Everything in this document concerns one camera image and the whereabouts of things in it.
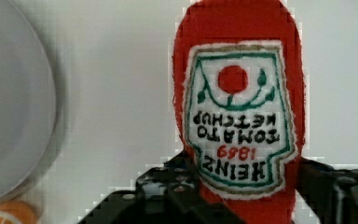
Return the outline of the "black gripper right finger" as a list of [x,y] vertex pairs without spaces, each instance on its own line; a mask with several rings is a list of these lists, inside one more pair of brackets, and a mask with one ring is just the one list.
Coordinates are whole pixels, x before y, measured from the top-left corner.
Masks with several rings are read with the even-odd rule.
[[302,158],[296,190],[321,224],[358,224],[358,169]]

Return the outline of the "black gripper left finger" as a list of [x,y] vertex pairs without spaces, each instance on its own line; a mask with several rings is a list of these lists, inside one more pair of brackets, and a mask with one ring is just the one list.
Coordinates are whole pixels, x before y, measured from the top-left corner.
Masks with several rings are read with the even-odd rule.
[[245,224],[221,203],[199,194],[200,179],[182,151],[139,176],[134,190],[118,190],[78,224]]

